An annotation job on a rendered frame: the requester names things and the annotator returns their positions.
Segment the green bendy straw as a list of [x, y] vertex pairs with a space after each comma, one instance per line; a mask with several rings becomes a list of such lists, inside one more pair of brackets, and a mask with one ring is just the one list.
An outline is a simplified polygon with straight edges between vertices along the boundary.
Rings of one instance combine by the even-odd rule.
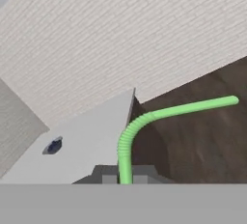
[[120, 184], [133, 184], [131, 148], [135, 136], [144, 126], [161, 119], [222, 108], [238, 103], [239, 98], [236, 96], [212, 98], [151, 111], [137, 117], [127, 125], [118, 140], [117, 154]]

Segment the dark round drawer knob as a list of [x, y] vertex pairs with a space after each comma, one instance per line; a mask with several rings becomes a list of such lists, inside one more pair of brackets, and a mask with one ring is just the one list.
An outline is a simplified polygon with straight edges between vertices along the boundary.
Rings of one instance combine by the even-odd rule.
[[42, 151], [43, 154], [55, 154], [57, 153], [63, 145], [63, 137], [59, 136], [52, 140]]

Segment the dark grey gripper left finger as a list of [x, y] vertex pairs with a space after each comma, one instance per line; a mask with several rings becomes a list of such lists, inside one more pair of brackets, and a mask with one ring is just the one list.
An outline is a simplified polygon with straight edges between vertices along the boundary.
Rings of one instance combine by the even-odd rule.
[[91, 175], [74, 182], [74, 184], [117, 184], [118, 182], [119, 171], [117, 165], [96, 165]]

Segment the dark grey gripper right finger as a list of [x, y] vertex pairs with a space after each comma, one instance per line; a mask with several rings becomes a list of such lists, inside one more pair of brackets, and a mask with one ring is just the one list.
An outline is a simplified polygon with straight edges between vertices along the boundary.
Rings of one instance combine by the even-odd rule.
[[172, 180], [159, 175], [153, 165], [134, 165], [132, 173], [134, 184], [173, 183]]

